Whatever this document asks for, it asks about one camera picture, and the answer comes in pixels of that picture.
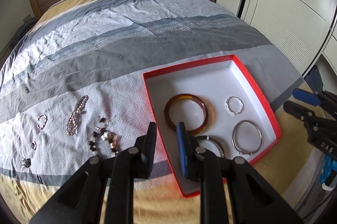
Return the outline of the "red jewelry box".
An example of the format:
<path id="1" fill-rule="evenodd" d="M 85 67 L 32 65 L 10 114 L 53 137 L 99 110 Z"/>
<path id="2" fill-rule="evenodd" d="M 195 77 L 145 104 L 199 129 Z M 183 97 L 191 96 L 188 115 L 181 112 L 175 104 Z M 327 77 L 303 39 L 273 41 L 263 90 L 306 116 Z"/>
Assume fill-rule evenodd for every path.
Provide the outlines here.
<path id="1" fill-rule="evenodd" d="M 199 193 L 186 178 L 178 155 L 176 127 L 227 159 L 256 163 L 282 136 L 258 84 L 235 55 L 200 59 L 143 74 L 150 109 L 182 196 Z"/>

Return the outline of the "dark clothes pile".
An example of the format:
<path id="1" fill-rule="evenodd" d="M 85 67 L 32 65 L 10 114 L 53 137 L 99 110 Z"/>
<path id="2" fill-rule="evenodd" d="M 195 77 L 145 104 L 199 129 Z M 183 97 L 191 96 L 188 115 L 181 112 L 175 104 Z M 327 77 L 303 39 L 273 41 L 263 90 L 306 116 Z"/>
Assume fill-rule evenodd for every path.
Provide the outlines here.
<path id="1" fill-rule="evenodd" d="M 35 18 L 31 18 L 27 20 L 22 26 L 20 26 L 10 40 L 11 46 L 15 47 L 23 38 L 23 36 L 27 34 L 36 23 L 37 20 Z"/>

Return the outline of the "striped bed duvet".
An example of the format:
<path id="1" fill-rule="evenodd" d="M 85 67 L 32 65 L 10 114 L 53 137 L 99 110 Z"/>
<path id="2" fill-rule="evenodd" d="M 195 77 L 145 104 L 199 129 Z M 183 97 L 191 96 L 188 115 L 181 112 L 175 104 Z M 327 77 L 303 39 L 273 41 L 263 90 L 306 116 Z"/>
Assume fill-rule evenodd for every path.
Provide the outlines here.
<path id="1" fill-rule="evenodd" d="M 282 131 L 255 168 L 298 209 L 320 155 L 282 105 L 307 84 L 260 31 L 208 0 L 62 0 L 1 68 L 1 197 L 10 215 L 28 223 L 90 158 L 101 118 L 120 148 L 146 132 L 153 115 L 144 73 L 232 54 Z"/>

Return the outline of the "silver brooch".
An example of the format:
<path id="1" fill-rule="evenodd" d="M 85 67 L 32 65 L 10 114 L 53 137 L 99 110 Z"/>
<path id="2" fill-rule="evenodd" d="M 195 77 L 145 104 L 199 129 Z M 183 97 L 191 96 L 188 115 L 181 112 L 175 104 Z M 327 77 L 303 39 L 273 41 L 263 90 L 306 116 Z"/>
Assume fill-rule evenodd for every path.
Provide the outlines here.
<path id="1" fill-rule="evenodd" d="M 31 166 L 31 159 L 29 158 L 21 159 L 21 165 L 25 168 L 29 168 Z"/>

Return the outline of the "thin gold bangle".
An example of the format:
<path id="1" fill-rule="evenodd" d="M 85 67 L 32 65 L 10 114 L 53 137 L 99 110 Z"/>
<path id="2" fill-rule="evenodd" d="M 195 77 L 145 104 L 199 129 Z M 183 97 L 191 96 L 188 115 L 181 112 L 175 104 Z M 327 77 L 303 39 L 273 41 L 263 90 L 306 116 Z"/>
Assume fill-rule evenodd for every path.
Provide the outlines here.
<path id="1" fill-rule="evenodd" d="M 261 129 L 253 121 L 243 120 L 234 126 L 231 142 L 239 154 L 256 154 L 262 146 L 262 141 Z"/>

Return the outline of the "dark olive bangle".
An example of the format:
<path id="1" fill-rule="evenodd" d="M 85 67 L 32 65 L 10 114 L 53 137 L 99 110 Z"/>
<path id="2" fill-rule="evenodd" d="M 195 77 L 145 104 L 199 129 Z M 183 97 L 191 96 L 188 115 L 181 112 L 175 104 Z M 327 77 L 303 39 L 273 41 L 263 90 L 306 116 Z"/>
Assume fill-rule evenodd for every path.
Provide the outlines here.
<path id="1" fill-rule="evenodd" d="M 214 137 L 209 135 L 197 136 L 198 143 L 201 147 L 204 147 L 211 152 L 214 152 L 216 156 L 224 158 L 225 150 L 223 146 Z"/>

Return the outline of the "amber resin bangle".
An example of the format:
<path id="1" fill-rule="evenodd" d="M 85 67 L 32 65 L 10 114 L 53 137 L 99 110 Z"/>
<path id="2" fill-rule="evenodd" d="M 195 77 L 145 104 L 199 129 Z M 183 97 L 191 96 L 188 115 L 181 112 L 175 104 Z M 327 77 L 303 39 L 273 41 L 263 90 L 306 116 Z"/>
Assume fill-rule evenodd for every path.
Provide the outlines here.
<path id="1" fill-rule="evenodd" d="M 163 114 L 166 124 L 173 131 L 176 131 L 179 122 L 184 122 L 188 134 L 197 135 L 209 126 L 212 106 L 203 97 L 181 93 L 168 100 Z"/>

